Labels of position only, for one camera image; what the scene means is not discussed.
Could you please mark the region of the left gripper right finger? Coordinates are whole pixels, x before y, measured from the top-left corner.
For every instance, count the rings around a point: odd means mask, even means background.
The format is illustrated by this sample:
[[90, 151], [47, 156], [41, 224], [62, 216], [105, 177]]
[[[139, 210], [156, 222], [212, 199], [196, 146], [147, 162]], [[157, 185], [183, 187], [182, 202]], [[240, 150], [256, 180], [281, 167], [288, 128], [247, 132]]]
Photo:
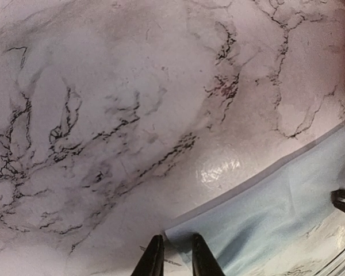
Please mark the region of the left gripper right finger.
[[192, 269], [194, 276], [224, 276], [204, 238], [195, 233], [192, 237]]

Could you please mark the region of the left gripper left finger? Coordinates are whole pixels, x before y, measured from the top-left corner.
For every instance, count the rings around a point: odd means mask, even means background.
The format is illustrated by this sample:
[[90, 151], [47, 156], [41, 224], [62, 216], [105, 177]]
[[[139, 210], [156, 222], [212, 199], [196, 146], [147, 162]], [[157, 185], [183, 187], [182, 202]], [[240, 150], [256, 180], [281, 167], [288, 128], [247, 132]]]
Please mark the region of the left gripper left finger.
[[164, 243], [155, 235], [138, 261], [131, 276], [162, 276], [164, 273]]

